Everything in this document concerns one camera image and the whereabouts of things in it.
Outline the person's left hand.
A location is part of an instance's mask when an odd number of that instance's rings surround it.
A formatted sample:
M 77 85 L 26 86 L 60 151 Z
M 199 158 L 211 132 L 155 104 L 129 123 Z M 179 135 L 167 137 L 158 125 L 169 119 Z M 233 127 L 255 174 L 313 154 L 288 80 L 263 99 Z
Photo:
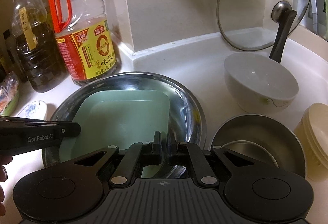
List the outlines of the person's left hand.
M 0 182 L 3 183 L 7 181 L 8 175 L 5 165 L 11 163 L 13 160 L 12 156 L 1 156 L 0 159 Z M 4 205 L 5 193 L 3 188 L 0 186 L 0 216 L 3 217 L 6 214 L 6 209 Z

